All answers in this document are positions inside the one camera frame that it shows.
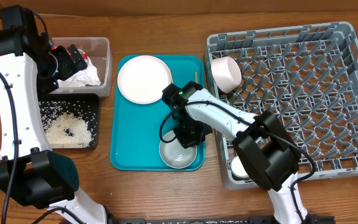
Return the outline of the red snack wrapper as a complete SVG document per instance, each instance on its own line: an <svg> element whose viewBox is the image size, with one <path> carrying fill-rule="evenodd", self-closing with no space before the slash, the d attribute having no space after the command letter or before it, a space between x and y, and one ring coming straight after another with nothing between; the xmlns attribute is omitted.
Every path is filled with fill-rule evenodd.
<svg viewBox="0 0 358 224"><path fill-rule="evenodd" d="M57 46L55 46L55 45L52 46L52 50L55 50L56 48L57 48ZM78 51L84 60L88 60L88 54L85 51L83 51L81 49L78 49Z"/></svg>

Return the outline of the white paper napkin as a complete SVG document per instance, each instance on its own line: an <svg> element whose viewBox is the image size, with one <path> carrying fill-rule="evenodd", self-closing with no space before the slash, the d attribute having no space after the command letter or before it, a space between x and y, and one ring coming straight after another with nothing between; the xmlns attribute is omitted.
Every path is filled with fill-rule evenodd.
<svg viewBox="0 0 358 224"><path fill-rule="evenodd" d="M80 70L65 81L58 80L60 87L74 88L84 86L99 86L101 84L98 77L98 70L93 65L90 57L85 60L87 67L84 70Z"/></svg>

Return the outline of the grey green bowl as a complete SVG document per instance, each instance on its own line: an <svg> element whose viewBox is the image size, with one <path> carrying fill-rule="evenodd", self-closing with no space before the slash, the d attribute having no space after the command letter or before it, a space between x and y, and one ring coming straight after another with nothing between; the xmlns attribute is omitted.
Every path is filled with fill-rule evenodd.
<svg viewBox="0 0 358 224"><path fill-rule="evenodd" d="M197 157L196 146L184 148L175 138L172 142L160 141L159 154L163 162L173 169L184 169L190 166Z"/></svg>

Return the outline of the pale green plastic cup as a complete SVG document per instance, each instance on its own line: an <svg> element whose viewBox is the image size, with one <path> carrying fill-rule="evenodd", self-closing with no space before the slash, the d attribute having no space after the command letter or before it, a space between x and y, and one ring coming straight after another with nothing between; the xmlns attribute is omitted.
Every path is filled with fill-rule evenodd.
<svg viewBox="0 0 358 224"><path fill-rule="evenodd" d="M241 160L238 156L235 156L233 160L231 161L231 172L232 175L237 179L248 179L249 176L247 172L245 171Z"/></svg>

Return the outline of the small pink bowl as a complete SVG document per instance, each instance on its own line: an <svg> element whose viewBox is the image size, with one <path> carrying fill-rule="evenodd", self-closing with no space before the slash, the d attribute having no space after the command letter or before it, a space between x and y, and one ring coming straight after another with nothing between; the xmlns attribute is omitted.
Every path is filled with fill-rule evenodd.
<svg viewBox="0 0 358 224"><path fill-rule="evenodd" d="M223 93L229 93L238 87L242 80L241 70L231 57L216 58L211 62L214 82Z"/></svg>

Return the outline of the large pink plate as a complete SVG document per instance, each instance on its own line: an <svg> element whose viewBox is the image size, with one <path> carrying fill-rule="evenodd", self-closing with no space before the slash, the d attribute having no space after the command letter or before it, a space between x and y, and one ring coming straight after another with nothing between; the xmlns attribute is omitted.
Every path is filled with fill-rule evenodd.
<svg viewBox="0 0 358 224"><path fill-rule="evenodd" d="M167 64L154 56L141 55L128 60L119 70L117 85L121 94L136 104L160 100L162 91L171 84Z"/></svg>

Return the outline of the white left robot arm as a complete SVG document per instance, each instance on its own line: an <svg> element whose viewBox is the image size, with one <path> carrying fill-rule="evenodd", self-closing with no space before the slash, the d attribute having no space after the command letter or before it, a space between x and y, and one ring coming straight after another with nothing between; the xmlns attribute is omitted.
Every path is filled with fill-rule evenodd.
<svg viewBox="0 0 358 224"><path fill-rule="evenodd" d="M57 213L71 223L114 223L109 210L81 188L75 163L52 151L39 99L86 68L78 49L52 47L40 16L19 5L1 10L0 190L5 201Z"/></svg>

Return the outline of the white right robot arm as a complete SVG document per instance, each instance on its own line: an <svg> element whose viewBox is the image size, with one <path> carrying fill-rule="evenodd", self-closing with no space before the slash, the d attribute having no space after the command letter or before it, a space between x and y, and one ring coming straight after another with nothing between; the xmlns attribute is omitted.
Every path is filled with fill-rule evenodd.
<svg viewBox="0 0 358 224"><path fill-rule="evenodd" d="M213 96L195 82L179 88L169 84L162 101L171 109L169 118L178 121L173 139L183 148L199 145L216 130L232 142L248 177L266 190L278 223L310 223L298 183L298 162L311 157L299 149L281 121L271 112L247 113Z"/></svg>

